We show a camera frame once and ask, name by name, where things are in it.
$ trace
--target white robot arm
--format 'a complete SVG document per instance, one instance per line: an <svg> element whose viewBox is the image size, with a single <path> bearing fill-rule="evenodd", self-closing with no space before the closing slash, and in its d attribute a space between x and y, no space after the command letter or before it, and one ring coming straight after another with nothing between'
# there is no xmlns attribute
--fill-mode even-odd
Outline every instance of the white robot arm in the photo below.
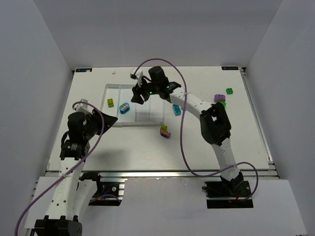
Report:
<svg viewBox="0 0 315 236"><path fill-rule="evenodd" d="M87 155L90 150L89 140L96 134L100 135L102 130L105 133L117 121L117 117L101 114L104 129L100 114L94 110L90 112L84 105L78 105L75 112L69 115L69 131L62 138L60 153L59 177L64 176L64 179L56 186L44 219L38 219L35 223L34 229L38 236L82 235L79 220L91 197L102 194L103 186L96 172L83 173L80 177L85 162L70 174L65 174Z"/></svg>
<svg viewBox="0 0 315 236"><path fill-rule="evenodd" d="M150 82L143 78L143 72L131 71L130 77L138 82L132 88L132 102L143 104L151 95L158 94L162 99L184 107L185 90L176 82L169 82L160 66L149 69ZM211 104L192 94L187 94L186 110L200 120L202 137L208 142L217 157L221 169L234 165L221 172L221 179L233 192L244 180L242 173L236 166L230 144L231 124L228 120L224 106L221 103Z"/></svg>
<svg viewBox="0 0 315 236"><path fill-rule="evenodd" d="M180 107L184 106L185 100L185 91L183 88L176 88L170 94L170 101L173 104L176 104ZM186 110L192 113L195 117L200 119L200 115L202 111L206 111L212 107L212 104L206 101L203 101L192 94L187 94L187 103L186 103ZM217 144L211 144L213 150L215 151L220 169L225 167L235 165L234 155L231 149L231 142L230 138L226 138L222 141L222 144L219 146ZM226 171L221 173L221 177L231 181L235 179L239 175L240 170L237 166L230 168Z"/></svg>

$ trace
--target lego brick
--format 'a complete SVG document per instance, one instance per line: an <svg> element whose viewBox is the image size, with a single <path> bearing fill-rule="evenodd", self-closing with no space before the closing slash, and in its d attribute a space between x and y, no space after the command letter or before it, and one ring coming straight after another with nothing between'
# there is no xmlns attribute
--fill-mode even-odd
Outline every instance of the lego brick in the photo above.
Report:
<svg viewBox="0 0 315 236"><path fill-rule="evenodd" d="M167 125L161 125L161 130L167 131Z"/></svg>
<svg viewBox="0 0 315 236"><path fill-rule="evenodd" d="M226 103L225 103L225 102L220 102L220 103L222 103L222 104L223 104L223 106L224 106L224 108L225 108L225 106L226 106Z"/></svg>
<svg viewBox="0 0 315 236"><path fill-rule="evenodd" d="M108 107L114 107L114 101L112 98L107 100Z"/></svg>
<svg viewBox="0 0 315 236"><path fill-rule="evenodd" d="M171 133L170 132L167 132L167 131L164 131L162 129L159 130L159 134L167 139L169 139L171 137Z"/></svg>
<svg viewBox="0 0 315 236"><path fill-rule="evenodd" d="M182 113L180 107L176 104L173 104L173 110L176 116L180 116Z"/></svg>
<svg viewBox="0 0 315 236"><path fill-rule="evenodd" d="M216 94L215 95L215 102L225 102L225 95L223 95L223 94Z"/></svg>
<svg viewBox="0 0 315 236"><path fill-rule="evenodd" d="M233 94L233 89L232 88L227 88L226 89L227 94Z"/></svg>

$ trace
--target white table surface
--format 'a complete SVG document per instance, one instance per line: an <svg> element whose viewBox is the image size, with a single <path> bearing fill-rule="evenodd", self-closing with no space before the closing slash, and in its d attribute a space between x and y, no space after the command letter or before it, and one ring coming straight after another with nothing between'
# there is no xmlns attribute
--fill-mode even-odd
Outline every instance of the white table surface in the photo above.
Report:
<svg viewBox="0 0 315 236"><path fill-rule="evenodd" d="M41 177L35 197L56 180ZM120 206L88 206L83 235L106 236L295 236L306 230L287 180L260 180L254 208L207 209L197 178L128 179ZM255 180L250 180L251 189ZM53 196L29 210L25 227L42 219Z"/></svg>
<svg viewBox="0 0 315 236"><path fill-rule="evenodd" d="M183 84L172 67L164 67L170 81ZM258 169L268 169L267 153L256 126L250 103L239 71L222 71L221 67L179 67L186 79L188 91L200 99L214 102L215 94L225 94L226 112L230 119L231 146L236 162L248 161ZM60 141L67 131L67 117L72 104L84 98L100 108L106 84L136 84L129 78L131 68L93 68L92 72L74 74L66 108L51 153L49 171L59 170ZM227 95L226 88L234 93ZM181 116L175 116L172 105L165 102L165 124L171 132L166 139L159 126L113 127L107 131L94 153L87 159L86 171L158 171L186 170L179 147ZM94 145L97 137L90 143ZM211 146L200 133L200 122L186 113L184 149L190 166L195 170L216 170L219 165Z"/></svg>

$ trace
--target purple cable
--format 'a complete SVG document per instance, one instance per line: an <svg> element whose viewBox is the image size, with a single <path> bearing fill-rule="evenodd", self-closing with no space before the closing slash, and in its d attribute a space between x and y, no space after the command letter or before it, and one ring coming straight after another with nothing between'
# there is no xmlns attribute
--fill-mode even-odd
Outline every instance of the purple cable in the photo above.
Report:
<svg viewBox="0 0 315 236"><path fill-rule="evenodd" d="M21 224L21 221L23 219L23 217L25 216L25 214L28 212L28 210L34 205L34 203L36 203L42 196L44 196L50 189L52 189L54 186L56 186L57 184L59 184L64 178L66 175L70 174L74 169L76 169L79 165L82 164L82 162L84 162L88 157L89 155L94 151L94 149L96 148L96 146L98 145L101 137L102 137L102 134L104 132L104 128L105 128L105 121L104 121L104 118L103 118L103 115L102 113L99 111L98 108L96 108L95 106L93 106L92 104L88 103L88 102L75 102L72 107L74 107L76 104L86 104L86 105L89 105L90 107L93 107L100 115L101 119L102 119L102 129L101 129L101 133L95 143L95 145L93 146L93 148L91 148L91 150L89 151L89 153L83 157L83 159L81 159L81 161L79 161L76 165L74 165L70 170L68 170L65 175L61 176L59 179L57 179L52 185L50 185L45 191L43 191L37 198L35 198L26 208L25 210L22 212L20 218L18 219L17 223L16 223L16 226L15 226L15 230L14 230L14 235L15 236L18 236L18 231L19 231L19 226Z"/></svg>
<svg viewBox="0 0 315 236"><path fill-rule="evenodd" d="M217 172L214 172L214 173L208 174L208 175L204 175L204 176L195 173L195 172L190 168L190 166L189 166L189 164L188 164L188 162L187 162L187 160L186 160L185 153L184 153L184 147L183 147L183 146L184 146L184 145L183 145L183 127L184 127L184 117L185 117L186 104L187 104L187 85L186 85L186 81L185 81L183 75L181 74L181 72L179 71L179 69L178 69L175 65L173 65L173 64L170 63L169 61L167 61L167 60L165 60L165 59L161 59L161 58L151 58L151 59L145 60L144 62L142 62L142 63L137 67L137 69L136 69L136 71L134 72L134 74L136 74L136 72L138 71L138 69L139 69L143 64L145 64L145 63L147 63L147 62L149 62L149 61L152 61L152 60L161 60L161 61L164 61L164 62L168 63L169 65L171 65L171 66L178 72L178 74L181 76L181 78L182 78L182 80L183 80L183 83L184 83L185 99L184 99L183 115L182 115L182 119L181 119L181 128L180 128L180 147L181 147L182 157L183 157L183 160L184 160L184 163L185 163L187 169L188 169L194 176L197 176L197 177L211 177L211 176L215 176L215 175L217 175L217 174L219 174L219 173L221 173L221 172L223 172L223 171L226 171L226 170L228 170L228 169L234 167L234 165L230 165L230 166L227 166L227 167L225 167L225 168L223 168L223 169L221 169L221 170L219 170L219 171L217 171ZM240 162L240 163L237 163L236 166L241 165L241 164L250 165L250 166L254 169L254 171L255 171L255 173L256 173L256 185L255 185L255 188L254 188L254 190L252 191L252 193L251 193L248 197L246 197L245 199L241 199L241 200L240 200L240 201L244 201L244 200L247 200L248 198L252 197L252 195L253 195L253 194L256 192L256 190L257 190L257 187L258 187L258 171L257 171L257 169L255 168L255 166L253 166L251 163L245 162L245 161Z"/></svg>
<svg viewBox="0 0 315 236"><path fill-rule="evenodd" d="M105 193L104 195L102 195L100 197L97 197L97 198L90 200L90 203L95 202L99 198L115 198L118 202L120 202L120 203L122 202L122 200L118 199L118 197L116 197L115 195Z"/></svg>

